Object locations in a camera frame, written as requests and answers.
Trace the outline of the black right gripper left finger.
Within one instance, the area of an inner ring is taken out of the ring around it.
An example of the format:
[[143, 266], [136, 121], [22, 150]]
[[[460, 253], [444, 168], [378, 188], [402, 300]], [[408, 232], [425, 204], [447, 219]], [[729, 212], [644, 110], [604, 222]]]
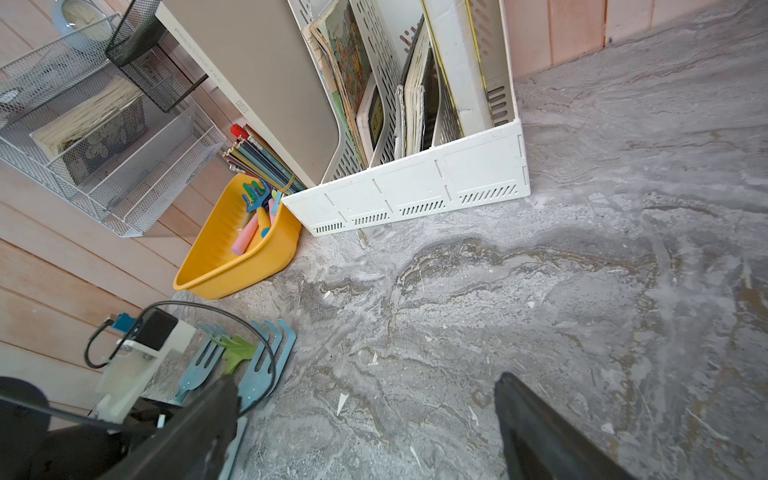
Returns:
[[238, 389], [231, 376], [207, 387], [188, 407], [104, 479], [216, 479], [236, 436]]

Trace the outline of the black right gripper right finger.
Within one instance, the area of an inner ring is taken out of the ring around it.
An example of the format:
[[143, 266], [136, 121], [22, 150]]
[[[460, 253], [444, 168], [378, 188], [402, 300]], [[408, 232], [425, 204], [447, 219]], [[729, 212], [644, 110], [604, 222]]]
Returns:
[[511, 479], [630, 479], [629, 472], [510, 372], [494, 387]]

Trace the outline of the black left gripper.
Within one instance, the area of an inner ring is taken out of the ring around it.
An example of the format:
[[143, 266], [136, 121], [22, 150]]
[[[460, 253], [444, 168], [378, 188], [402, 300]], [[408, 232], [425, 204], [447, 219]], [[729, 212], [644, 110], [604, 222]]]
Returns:
[[99, 479], [121, 464], [117, 479], [178, 479], [180, 468], [163, 457], [158, 467], [138, 465], [139, 447], [155, 428], [130, 421], [120, 430], [85, 423], [53, 430], [45, 394], [13, 377], [1, 379], [1, 477], [3, 479]]

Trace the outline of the green rake wooden handle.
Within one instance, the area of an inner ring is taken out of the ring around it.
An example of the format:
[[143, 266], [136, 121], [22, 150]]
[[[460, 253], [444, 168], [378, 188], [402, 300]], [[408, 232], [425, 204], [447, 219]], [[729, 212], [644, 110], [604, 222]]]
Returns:
[[253, 359], [257, 349], [256, 345], [238, 335], [211, 335], [211, 340], [216, 345], [216, 357], [225, 362], [222, 376], [233, 375], [242, 362]]

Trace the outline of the light blue hand fork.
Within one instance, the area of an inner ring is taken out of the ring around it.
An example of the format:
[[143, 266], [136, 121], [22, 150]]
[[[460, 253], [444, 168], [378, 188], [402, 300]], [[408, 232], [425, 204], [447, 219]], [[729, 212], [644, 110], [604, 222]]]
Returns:
[[269, 340], [269, 347], [259, 342], [238, 384], [243, 411], [274, 391], [297, 339], [295, 331], [282, 319], [264, 325], [254, 322], [253, 326]]

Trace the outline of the yellow storage tray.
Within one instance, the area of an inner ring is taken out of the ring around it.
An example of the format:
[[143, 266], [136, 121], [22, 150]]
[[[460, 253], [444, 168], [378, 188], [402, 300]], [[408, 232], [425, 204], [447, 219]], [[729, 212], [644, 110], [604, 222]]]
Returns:
[[283, 205], [266, 235], [256, 231], [243, 254], [232, 252], [247, 218], [242, 196], [250, 177], [235, 175], [224, 188], [176, 274], [173, 288], [216, 300], [283, 270], [297, 251], [302, 226]]

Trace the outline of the blue fork yellow handle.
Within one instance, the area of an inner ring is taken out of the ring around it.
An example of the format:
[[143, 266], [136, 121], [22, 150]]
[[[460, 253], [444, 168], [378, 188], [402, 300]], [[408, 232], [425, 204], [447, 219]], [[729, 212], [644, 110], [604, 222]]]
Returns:
[[271, 227], [270, 216], [264, 207], [260, 207], [256, 210], [254, 217], [246, 226], [246, 232], [250, 233], [250, 239], [246, 244], [245, 251], [248, 252], [256, 248], [264, 238], [265, 234], [269, 232]]

